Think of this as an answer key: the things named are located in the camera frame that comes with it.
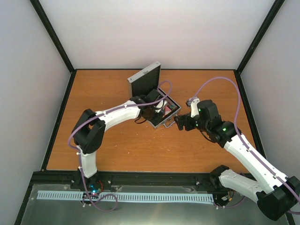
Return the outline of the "red playing card deck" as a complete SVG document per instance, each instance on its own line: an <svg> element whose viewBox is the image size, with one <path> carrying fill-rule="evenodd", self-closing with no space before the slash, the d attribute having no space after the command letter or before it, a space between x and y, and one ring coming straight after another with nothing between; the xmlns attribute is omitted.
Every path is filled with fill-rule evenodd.
<svg viewBox="0 0 300 225"><path fill-rule="evenodd" d="M165 115L168 115L172 112L172 108L170 106L165 107Z"/></svg>

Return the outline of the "silver aluminium poker case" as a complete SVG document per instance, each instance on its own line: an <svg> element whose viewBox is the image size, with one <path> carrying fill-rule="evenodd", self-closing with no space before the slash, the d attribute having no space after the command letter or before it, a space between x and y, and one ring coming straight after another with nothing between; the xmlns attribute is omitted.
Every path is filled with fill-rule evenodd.
<svg viewBox="0 0 300 225"><path fill-rule="evenodd" d="M162 84L159 83L160 72L161 63L156 61L147 66L146 68L135 73L134 75L130 76L127 79L130 99L136 102L137 104L151 103L155 101L160 102L161 100L166 100L167 102L168 100L171 100L175 102L169 95L166 94L165 91L162 90ZM164 110L164 119L162 122L147 122L149 122L154 129L158 128L161 125L165 126L165 128L170 128L175 123L173 118L177 116L178 112L181 109L181 106L178 103L176 103L176 105L178 106L178 109L176 111L172 111L168 115L165 115ZM140 117L139 115L137 119L135 119L135 123L141 124L143 120L144 118Z"/></svg>

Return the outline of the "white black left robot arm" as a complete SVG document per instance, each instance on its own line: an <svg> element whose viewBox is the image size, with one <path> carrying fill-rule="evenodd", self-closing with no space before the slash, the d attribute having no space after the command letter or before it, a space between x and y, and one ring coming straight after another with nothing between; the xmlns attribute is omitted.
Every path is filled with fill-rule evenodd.
<svg viewBox="0 0 300 225"><path fill-rule="evenodd" d="M82 113L67 142L77 150L79 170L83 175L81 183L86 188L91 189L97 185L96 151L102 144L105 132L127 120L138 120L141 117L152 119L165 106L167 97L152 90L146 96L131 97L111 109L96 112L87 109Z"/></svg>

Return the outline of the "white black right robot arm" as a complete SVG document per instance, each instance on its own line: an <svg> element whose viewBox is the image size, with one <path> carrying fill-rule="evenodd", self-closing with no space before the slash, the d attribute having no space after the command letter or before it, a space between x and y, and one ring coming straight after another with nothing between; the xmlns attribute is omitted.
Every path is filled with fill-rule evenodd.
<svg viewBox="0 0 300 225"><path fill-rule="evenodd" d="M251 173L253 179L242 176L221 165L210 174L214 188L232 189L257 203L260 211L271 220L278 220L300 198L300 181L288 177L265 159L230 121L223 121L212 100L195 99L191 112L176 116L179 130L197 129L210 142L237 158Z"/></svg>

